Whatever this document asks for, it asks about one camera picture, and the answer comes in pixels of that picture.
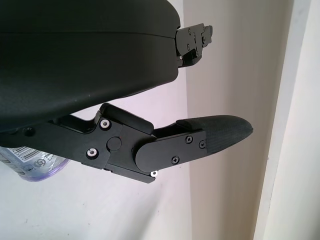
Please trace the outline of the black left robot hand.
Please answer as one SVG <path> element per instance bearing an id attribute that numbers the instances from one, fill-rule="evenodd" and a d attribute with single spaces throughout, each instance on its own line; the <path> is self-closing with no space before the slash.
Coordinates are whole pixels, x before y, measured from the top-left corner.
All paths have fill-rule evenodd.
<path id="1" fill-rule="evenodd" d="M 253 133 L 215 115 L 162 128 L 111 104 L 174 81 L 202 58 L 213 28 L 182 28 L 166 0 L 3 0 L 0 160 L 44 180 L 68 161 L 151 183 L 159 170 Z"/>

